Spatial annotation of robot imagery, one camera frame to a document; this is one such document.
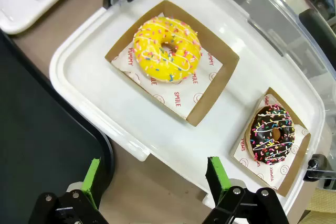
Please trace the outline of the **right gripper green and black left finger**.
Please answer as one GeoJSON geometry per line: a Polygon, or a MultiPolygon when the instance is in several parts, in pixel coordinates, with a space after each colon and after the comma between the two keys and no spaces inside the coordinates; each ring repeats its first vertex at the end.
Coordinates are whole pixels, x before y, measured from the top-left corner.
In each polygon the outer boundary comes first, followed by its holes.
{"type": "Polygon", "coordinates": [[[54,193],[38,196],[29,223],[107,223],[99,211],[103,194],[100,185],[104,170],[100,159],[93,159],[79,189],[58,197],[54,193]]]}

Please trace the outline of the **right gripper green and black right finger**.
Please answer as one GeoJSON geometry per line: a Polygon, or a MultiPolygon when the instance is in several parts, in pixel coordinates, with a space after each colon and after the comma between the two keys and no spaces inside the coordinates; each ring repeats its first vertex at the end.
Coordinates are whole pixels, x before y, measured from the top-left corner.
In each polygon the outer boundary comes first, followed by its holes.
{"type": "Polygon", "coordinates": [[[233,223],[236,218],[248,223],[288,223],[276,192],[269,187],[255,193],[233,186],[219,157],[207,158],[205,174],[215,207],[203,223],[233,223]]]}

